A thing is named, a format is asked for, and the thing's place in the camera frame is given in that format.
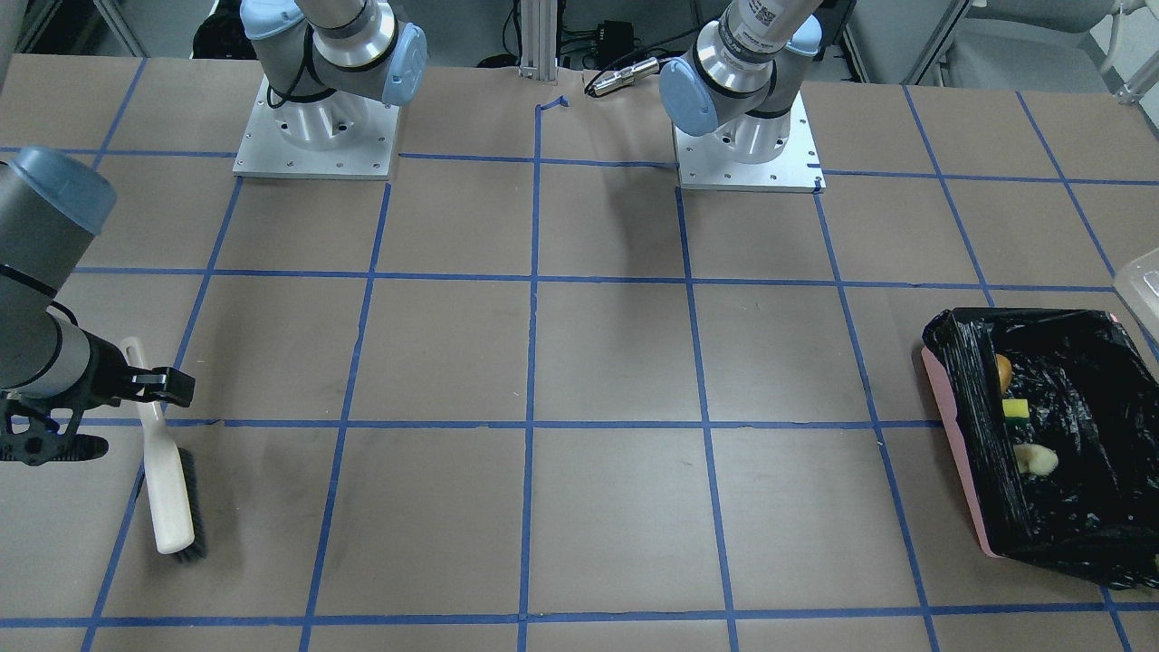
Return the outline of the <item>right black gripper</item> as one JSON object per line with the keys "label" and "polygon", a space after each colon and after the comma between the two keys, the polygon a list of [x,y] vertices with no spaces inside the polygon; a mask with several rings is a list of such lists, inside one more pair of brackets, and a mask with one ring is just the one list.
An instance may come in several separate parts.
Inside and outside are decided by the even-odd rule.
{"label": "right black gripper", "polygon": [[107,340],[87,340],[90,362],[67,389],[41,398],[3,389],[1,459],[25,466],[86,462],[103,457],[109,444],[79,432],[83,412],[99,406],[166,403],[190,408],[196,380],[172,367],[129,367],[119,347]]}

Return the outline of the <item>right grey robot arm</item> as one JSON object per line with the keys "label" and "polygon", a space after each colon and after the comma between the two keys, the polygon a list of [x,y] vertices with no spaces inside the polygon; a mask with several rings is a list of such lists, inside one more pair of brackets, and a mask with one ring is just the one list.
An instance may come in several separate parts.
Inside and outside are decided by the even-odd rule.
{"label": "right grey robot arm", "polygon": [[[265,107],[296,145],[320,146],[314,109],[330,139],[360,129],[370,103],[406,107],[429,63],[427,32],[388,1],[241,1],[239,22],[263,66]],[[57,149],[25,146],[3,163],[3,460],[25,466],[83,462],[108,444],[80,433],[99,406],[189,406],[195,380],[143,368],[78,325],[54,298],[116,202],[92,167]]]}

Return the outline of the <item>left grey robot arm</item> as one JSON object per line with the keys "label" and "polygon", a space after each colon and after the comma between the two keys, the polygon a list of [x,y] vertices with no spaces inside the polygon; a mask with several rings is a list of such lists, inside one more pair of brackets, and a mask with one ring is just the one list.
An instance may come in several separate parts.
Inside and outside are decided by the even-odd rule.
{"label": "left grey robot arm", "polygon": [[695,42],[661,69],[666,116],[686,135],[701,137],[738,119],[778,119],[790,112],[819,53],[819,1],[732,1]]}

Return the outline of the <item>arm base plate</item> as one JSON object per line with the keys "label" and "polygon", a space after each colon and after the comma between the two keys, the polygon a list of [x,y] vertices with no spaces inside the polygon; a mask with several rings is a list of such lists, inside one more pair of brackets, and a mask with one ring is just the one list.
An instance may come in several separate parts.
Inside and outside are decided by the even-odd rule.
{"label": "arm base plate", "polygon": [[389,180],[400,108],[348,91],[314,103],[274,108],[268,79],[258,87],[236,148],[236,177]]}
{"label": "arm base plate", "polygon": [[742,115],[709,135],[673,127],[672,137],[681,189],[807,195],[828,189],[803,91],[774,119]]}

